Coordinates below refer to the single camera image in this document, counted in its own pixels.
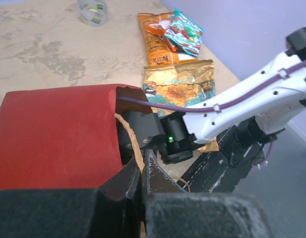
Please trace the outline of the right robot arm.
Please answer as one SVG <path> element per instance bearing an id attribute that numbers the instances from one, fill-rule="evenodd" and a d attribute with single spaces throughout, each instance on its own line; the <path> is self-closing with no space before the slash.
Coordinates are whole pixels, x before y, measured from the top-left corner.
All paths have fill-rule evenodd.
<path id="1" fill-rule="evenodd" d="M 156 149 L 164 163 L 175 164 L 234 125 L 235 147 L 274 141 L 287 122 L 306 109 L 306 27 L 288 35 L 286 45 L 263 69 L 204 102 L 168 106 L 171 114 L 163 117 L 124 112 L 120 147 L 135 153 Z"/>

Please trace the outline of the orange kettle chips bag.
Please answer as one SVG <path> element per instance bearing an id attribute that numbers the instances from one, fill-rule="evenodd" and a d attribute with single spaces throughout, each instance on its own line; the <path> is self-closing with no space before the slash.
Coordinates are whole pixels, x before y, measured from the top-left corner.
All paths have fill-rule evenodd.
<path id="1" fill-rule="evenodd" d="M 171 20 L 173 16 L 173 11 L 160 14 L 146 12 L 139 12 L 137 14 L 137 20 L 144 38 L 149 66 L 172 65 L 197 61 L 196 57 L 188 54 L 172 52 L 161 36 L 154 35 L 146 30 L 149 24 L 159 23 L 162 20 Z"/>

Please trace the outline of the teal snack pack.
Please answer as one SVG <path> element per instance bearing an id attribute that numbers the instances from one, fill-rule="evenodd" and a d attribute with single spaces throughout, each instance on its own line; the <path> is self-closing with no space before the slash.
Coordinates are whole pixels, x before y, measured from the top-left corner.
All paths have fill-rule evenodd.
<path id="1" fill-rule="evenodd" d="M 204 30 L 187 18 L 177 8 L 174 17 L 164 36 L 178 45 L 186 54 L 199 56 Z"/>

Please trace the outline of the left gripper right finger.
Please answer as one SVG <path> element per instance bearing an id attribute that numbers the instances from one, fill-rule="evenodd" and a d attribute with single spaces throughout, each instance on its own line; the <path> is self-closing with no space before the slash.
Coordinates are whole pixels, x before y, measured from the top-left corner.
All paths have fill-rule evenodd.
<path id="1" fill-rule="evenodd" d="M 148 238 L 271 238 L 268 218 L 256 199 L 235 193 L 196 193 L 180 187 L 144 155 L 145 231 Z"/>

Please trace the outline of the red paper bag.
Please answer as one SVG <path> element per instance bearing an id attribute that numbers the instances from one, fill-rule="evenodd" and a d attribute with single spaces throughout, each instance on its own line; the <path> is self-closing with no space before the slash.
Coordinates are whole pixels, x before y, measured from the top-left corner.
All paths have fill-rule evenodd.
<path id="1" fill-rule="evenodd" d="M 126 185 L 121 150 L 130 151 L 124 118 L 143 149 L 167 139 L 140 88 L 91 85 L 8 92 L 0 107 L 0 191 Z"/>

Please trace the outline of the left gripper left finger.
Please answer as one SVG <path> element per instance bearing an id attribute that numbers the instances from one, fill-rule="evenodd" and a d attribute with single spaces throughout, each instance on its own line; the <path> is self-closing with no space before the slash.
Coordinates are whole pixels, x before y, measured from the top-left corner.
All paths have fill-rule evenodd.
<path id="1" fill-rule="evenodd" d="M 137 238 L 142 152 L 99 187 L 0 190 L 0 238 Z"/>

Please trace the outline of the gold teal chips bag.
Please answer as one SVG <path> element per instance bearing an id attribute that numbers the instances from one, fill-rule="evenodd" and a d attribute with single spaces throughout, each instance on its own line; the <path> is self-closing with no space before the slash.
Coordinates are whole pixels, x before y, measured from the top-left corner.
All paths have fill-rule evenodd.
<path id="1" fill-rule="evenodd" d="M 202 103 L 216 95 L 214 62 L 204 59 L 145 67 L 142 89 L 154 104 L 188 107 Z"/>

